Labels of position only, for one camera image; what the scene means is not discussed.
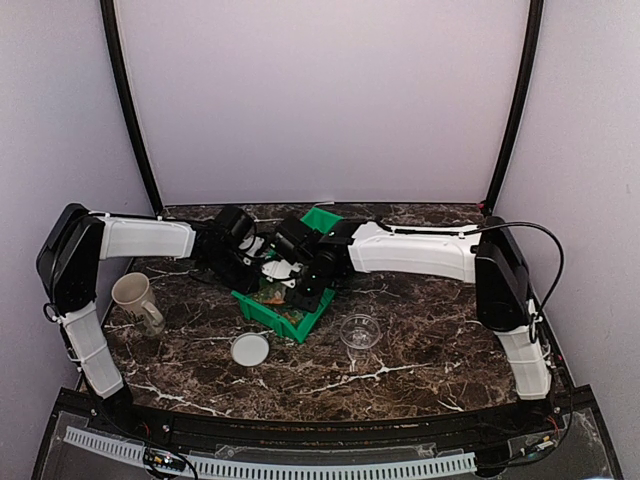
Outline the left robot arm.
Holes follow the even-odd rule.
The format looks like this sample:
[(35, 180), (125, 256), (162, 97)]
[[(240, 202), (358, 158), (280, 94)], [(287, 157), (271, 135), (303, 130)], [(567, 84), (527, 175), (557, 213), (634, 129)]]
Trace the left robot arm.
[(45, 315), (60, 326), (90, 389), (109, 399), (126, 388), (97, 315), (101, 261), (191, 259), (225, 286), (248, 291), (257, 286), (259, 275), (245, 263), (241, 246), (255, 246), (255, 233), (254, 220), (235, 206), (225, 206), (214, 219), (194, 221), (118, 216), (79, 203), (66, 205), (37, 255), (36, 270), (48, 297)]

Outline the left black frame post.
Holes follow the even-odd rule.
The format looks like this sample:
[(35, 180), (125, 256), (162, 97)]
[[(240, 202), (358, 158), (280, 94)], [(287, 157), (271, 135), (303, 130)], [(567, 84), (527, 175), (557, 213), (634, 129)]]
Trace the left black frame post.
[(164, 205), (152, 171), (136, 107), (134, 105), (120, 38), (116, 4), (112, 0), (101, 0), (99, 4), (112, 74), (129, 141), (134, 153), (136, 166), (143, 182), (151, 209), (155, 214), (159, 214), (164, 209)]

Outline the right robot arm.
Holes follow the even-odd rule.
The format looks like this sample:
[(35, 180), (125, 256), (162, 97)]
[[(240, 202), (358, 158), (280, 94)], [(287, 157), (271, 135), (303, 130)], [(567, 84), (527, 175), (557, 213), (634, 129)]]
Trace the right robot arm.
[(522, 403), (510, 413), (521, 434), (534, 432), (549, 416), (544, 399), (552, 375), (537, 331), (543, 301), (536, 301), (529, 267), (512, 229), (516, 223), (489, 217), (482, 226), (405, 227), (381, 221), (338, 220), (325, 233), (288, 218), (276, 237), (281, 256), (298, 264), (285, 300), (313, 312), (324, 290), (356, 273), (401, 272), (471, 283), (478, 321), (499, 339)]

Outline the black front rail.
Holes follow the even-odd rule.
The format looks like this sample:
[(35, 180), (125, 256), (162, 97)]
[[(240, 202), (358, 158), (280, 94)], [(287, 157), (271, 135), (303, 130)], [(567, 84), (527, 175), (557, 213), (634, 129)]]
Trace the black front rail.
[(434, 442), (439, 447), (490, 448), (524, 433), (540, 433), (551, 408), (523, 402), (468, 413), (363, 422), (276, 422), (222, 419), (134, 409), (151, 427), (152, 440), (188, 450), (212, 450), (224, 443), (257, 447), (377, 447)]

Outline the white jar lid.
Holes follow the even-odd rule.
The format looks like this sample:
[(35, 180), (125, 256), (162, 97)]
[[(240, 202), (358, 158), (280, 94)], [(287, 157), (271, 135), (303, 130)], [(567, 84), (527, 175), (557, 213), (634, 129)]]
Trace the white jar lid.
[(239, 365), (254, 367), (263, 363), (269, 355), (268, 341), (260, 334), (245, 333), (231, 345), (231, 357)]

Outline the beige ceramic mug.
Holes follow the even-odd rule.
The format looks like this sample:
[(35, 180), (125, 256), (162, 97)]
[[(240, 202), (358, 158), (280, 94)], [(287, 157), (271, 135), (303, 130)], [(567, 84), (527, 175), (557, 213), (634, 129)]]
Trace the beige ceramic mug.
[(141, 324), (147, 336), (155, 337), (164, 330), (164, 316), (156, 305), (150, 279), (143, 273), (132, 272), (119, 278), (111, 297), (134, 322)]

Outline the clear plastic jar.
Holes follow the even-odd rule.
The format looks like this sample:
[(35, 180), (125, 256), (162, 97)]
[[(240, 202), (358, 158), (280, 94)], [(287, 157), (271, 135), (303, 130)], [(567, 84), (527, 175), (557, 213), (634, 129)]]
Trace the clear plastic jar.
[(381, 338), (378, 321), (371, 316), (354, 314), (344, 319), (339, 328), (339, 336), (352, 362), (366, 360)]

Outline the star gummy candies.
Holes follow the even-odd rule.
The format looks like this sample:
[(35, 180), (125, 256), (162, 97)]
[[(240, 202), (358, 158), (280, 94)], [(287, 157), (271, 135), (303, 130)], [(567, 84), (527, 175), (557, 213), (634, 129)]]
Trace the star gummy candies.
[(262, 281), (259, 290), (252, 293), (250, 298), (297, 326), (303, 319), (304, 313), (285, 301), (286, 291), (287, 287), (281, 283)]

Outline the green three-compartment bin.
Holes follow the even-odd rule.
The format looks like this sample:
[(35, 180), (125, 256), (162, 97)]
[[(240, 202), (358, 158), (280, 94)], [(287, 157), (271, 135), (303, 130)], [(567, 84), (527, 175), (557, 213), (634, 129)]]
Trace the green three-compartment bin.
[(258, 289), (232, 291), (241, 313), (277, 335), (303, 343), (333, 301), (335, 283), (346, 270), (337, 248), (343, 218), (314, 207), (289, 216), (267, 237)]

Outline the black frame post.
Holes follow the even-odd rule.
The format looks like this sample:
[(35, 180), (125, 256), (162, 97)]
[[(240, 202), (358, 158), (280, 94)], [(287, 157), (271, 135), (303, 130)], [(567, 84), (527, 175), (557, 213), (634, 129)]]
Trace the black frame post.
[(99, 4), (112, 74), (129, 141), (134, 153), (136, 166), (143, 182), (151, 209), (155, 214), (159, 214), (164, 209), (164, 205), (152, 171), (136, 107), (134, 105), (120, 38), (116, 4), (112, 0), (101, 0)]
[(481, 211), (485, 216), (492, 215), (496, 208), (514, 151), (529, 92), (541, 30), (543, 11), (543, 0), (531, 0), (529, 2), (522, 52), (513, 98), (493, 174), (489, 182), (485, 199), (482, 201)]

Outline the right black frame post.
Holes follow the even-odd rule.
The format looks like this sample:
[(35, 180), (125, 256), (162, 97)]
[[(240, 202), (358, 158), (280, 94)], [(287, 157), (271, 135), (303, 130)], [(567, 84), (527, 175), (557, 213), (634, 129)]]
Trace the right black frame post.
[(531, 0), (529, 2), (522, 52), (513, 98), (493, 174), (489, 182), (485, 199), (482, 201), (481, 211), (485, 216), (492, 215), (496, 208), (514, 151), (529, 92), (541, 30), (543, 11), (543, 0)]

